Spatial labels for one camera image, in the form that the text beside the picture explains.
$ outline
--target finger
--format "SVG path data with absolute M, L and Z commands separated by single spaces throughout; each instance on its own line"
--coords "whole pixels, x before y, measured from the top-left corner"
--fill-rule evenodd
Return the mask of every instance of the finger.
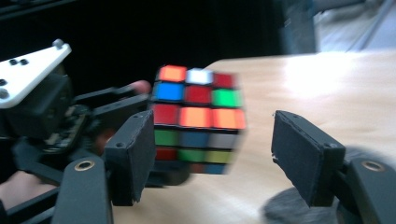
M 7 182 L 0 185 L 0 199 L 4 207 L 9 209 L 55 188 L 56 186 L 41 184 L 41 180 L 34 175 L 18 171 Z
M 143 94 L 143 93 L 150 93 L 151 85 L 145 80 L 139 80 L 130 84 L 134 87 L 136 93 Z
M 100 133 L 95 140 L 95 148 L 96 148 L 96 153 L 98 155 L 102 155 L 103 152 L 105 151 L 105 146 L 110 140 L 110 138 L 115 134 L 116 132 L 113 129 L 106 129 L 102 133 Z

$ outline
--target orange sticker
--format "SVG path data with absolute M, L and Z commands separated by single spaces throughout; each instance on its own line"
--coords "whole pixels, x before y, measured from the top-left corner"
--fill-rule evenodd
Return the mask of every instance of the orange sticker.
M 186 79 L 186 67 L 166 65 L 161 68 L 159 79 L 162 81 L 181 82 Z
M 180 109 L 180 125 L 185 127 L 210 128 L 211 109 L 205 107 L 183 107 Z
M 241 109 L 214 109 L 213 126 L 221 129 L 245 129 L 245 114 Z

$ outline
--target blue sticker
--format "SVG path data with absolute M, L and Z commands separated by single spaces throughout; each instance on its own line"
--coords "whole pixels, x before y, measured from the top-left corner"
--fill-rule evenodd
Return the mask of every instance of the blue sticker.
M 209 133 L 182 132 L 180 144 L 183 147 L 207 147 Z
M 205 173 L 209 175 L 222 175 L 224 173 L 225 165 L 223 164 L 206 164 Z
M 157 99 L 180 101 L 183 99 L 184 86 L 176 83 L 160 83 L 157 86 Z

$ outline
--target table surface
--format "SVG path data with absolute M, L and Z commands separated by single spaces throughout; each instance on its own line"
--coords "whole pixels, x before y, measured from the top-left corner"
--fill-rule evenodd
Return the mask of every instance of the table surface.
M 291 187 L 272 162 L 272 115 L 305 117 L 345 146 L 396 159 L 396 50 L 223 60 L 236 73 L 247 131 L 227 175 L 193 175 L 182 186 L 145 189 L 115 223 L 265 223 L 262 207 Z

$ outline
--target rubik's cube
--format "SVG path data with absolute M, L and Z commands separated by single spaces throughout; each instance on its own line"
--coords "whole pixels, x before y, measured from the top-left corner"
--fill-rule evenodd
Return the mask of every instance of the rubik's cube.
M 161 67 L 151 99 L 157 161 L 221 175 L 246 127 L 236 77 L 207 69 Z

